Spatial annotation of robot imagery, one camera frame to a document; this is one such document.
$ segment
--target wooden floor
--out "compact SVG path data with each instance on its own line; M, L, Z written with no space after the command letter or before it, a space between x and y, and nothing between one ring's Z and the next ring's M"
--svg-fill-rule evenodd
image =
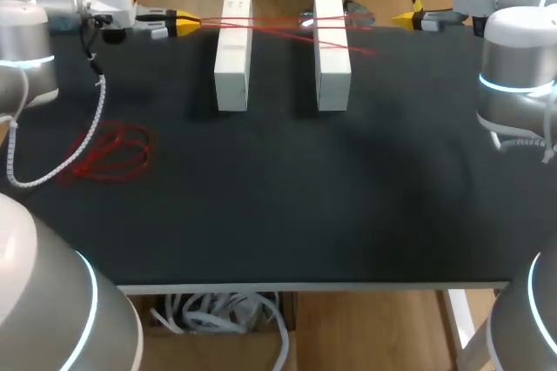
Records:
M411 0L357 0L376 14L378 25L412 11ZM222 0L140 0L143 5L220 14ZM426 10L450 8L450 0L422 0ZM256 16L295 17L312 0L254 0ZM493 303L489 290L469 292L479 326ZM288 371L448 371L453 369L439 295L432 291L301 293L292 333ZM146 335L143 371L164 369L271 369L276 334L228 336Z

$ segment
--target black table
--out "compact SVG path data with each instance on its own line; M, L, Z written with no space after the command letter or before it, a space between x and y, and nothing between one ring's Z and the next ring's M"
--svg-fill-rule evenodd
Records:
M339 113L317 112L310 44L256 33L248 111L219 114L217 35L98 46L104 119L153 132L148 174L2 192L136 292L493 283L555 228L555 163L538 150L497 153L476 120L481 41L471 30L349 33L377 56L351 55ZM97 102L77 40L55 46L61 95L20 120L20 180L63 159Z

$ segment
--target metal stand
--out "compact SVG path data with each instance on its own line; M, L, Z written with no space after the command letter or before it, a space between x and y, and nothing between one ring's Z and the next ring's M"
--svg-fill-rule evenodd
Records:
M489 361L487 350L487 319L483 322L466 347L456 357L459 371L480 371Z
M474 329L465 290L443 291L453 341L456 347L458 371L480 371L489 361L487 350L487 321Z

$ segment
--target white table frame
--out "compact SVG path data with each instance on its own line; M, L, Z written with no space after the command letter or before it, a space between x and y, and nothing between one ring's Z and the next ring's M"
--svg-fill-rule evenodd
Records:
M237 284L178 284L119 286L126 295L155 295L177 293L232 293L232 292L305 292L305 291L398 291L442 290L446 303L451 333L457 354L458 371L480 371L489 361L486 323L474 329L472 314L464 288L503 289L506 282L482 283L237 283Z

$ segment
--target white cable bundle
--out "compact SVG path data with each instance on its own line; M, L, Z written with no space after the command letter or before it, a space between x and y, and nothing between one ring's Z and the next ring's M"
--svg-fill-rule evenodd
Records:
M500 143L499 150L504 152L509 147L515 146L534 146L547 148L546 141L541 138L513 138ZM557 152L557 145L553 146L554 152Z
M76 160L79 155L81 155L81 153L85 150L85 148L93 138L93 134L95 134L95 130L97 129L98 123L100 122L101 115L103 113L104 100L106 98L106 78L104 77L104 75L98 76L98 82L96 83L96 85L99 86L100 92L98 96L97 110L95 111L95 116L93 117L93 121L91 122L91 127L87 131L87 134L85 135L85 138L81 145L62 164L54 168L46 175L43 175L43 177L31 182L19 182L16 178L16 174L14 173L14 158L16 155L17 140L17 119L19 118L21 111L25 107L27 97L29 95L29 79L27 78L27 74L23 69L20 68L20 71L23 76L23 96L21 104L19 105L19 108L17 109L17 112L13 117L6 116L0 118L0 123L3 121L10 121L8 156L6 160L6 175L8 177L8 180L13 186L16 186L17 188L32 188L34 186L40 186L49 179L56 177L61 171L68 167L74 160Z
M174 334L245 334L253 330L262 309L267 307L272 317L277 319L278 330L282 339L280 354L272 371L280 371L288 356L289 340L285 320L279 310L279 295L275 293L276 302L273 303L259 293L195 293L182 306L182 294L172 294L164 297L163 317L154 308L151 314ZM199 307L193 305L200 300ZM237 322L231 320L235 313ZM186 328L176 323L176 317L181 315Z

